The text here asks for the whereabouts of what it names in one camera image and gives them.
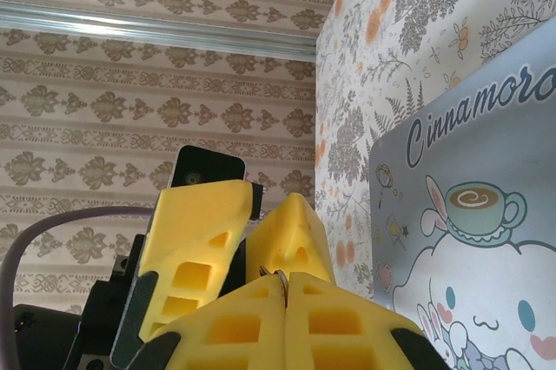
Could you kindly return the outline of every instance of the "light blue poster background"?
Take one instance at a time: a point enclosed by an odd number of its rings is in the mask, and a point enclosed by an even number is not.
[[[556,368],[555,50],[552,20],[371,152],[374,300],[415,320],[451,368]],[[467,205],[433,202],[458,185]]]

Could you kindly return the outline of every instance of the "bunny illustration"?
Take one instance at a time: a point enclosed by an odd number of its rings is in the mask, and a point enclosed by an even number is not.
[[[442,328],[440,326],[440,318],[432,303],[428,303],[428,312],[422,305],[417,305],[417,314],[419,321],[423,326],[425,335],[428,340],[433,344],[436,351],[442,356],[446,364],[450,368],[455,368],[455,358],[453,356],[452,348],[442,339]]]
[[[444,334],[458,370],[556,368],[556,249],[509,241],[523,222],[523,197],[480,182],[443,196],[430,176],[427,188],[434,208],[423,213],[422,232],[445,234],[418,255],[407,281],[394,289],[396,312],[427,332],[421,305],[430,302],[431,336]],[[468,212],[454,208],[457,203]],[[506,215],[508,203],[516,207]],[[473,213],[473,231],[469,213],[477,206],[486,208]],[[437,351],[446,349],[439,345]]]

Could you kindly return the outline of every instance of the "white cartoon face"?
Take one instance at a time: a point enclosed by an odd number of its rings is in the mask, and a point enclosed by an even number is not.
[[[550,248],[477,248],[446,235],[434,251],[420,254],[407,284],[394,290],[394,307],[420,322],[418,305],[429,299],[444,329],[459,322],[484,355],[495,358],[515,349],[532,368],[554,369],[553,270],[556,252]]]

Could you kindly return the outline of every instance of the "coffee cup illustration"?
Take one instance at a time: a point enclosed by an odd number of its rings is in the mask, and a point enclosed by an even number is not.
[[[445,196],[447,230],[467,244],[494,247],[504,244],[526,217],[522,194],[507,194],[484,182],[450,188]]]

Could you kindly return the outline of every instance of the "character ear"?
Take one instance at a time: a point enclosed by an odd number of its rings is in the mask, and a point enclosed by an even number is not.
[[[440,326],[440,317],[438,316],[438,312],[436,312],[436,308],[431,302],[428,302],[428,312],[431,316],[431,321],[433,322],[434,331],[439,338],[442,336],[442,327]]]
[[[433,201],[434,207],[440,214],[440,217],[445,221],[448,217],[446,212],[446,203],[444,203],[444,196],[442,192],[440,192],[440,188],[434,181],[434,179],[427,175],[427,189],[428,194],[431,196],[431,200]]]
[[[433,233],[435,228],[446,231],[446,222],[434,209],[425,209],[425,212],[423,212],[423,215],[420,217],[420,230],[424,235],[429,236]]]
[[[421,305],[417,305],[417,314],[419,315],[420,324],[423,326],[425,330],[425,335],[427,336],[428,340],[433,342],[434,341],[434,331],[431,324],[431,321],[428,319],[427,311]]]

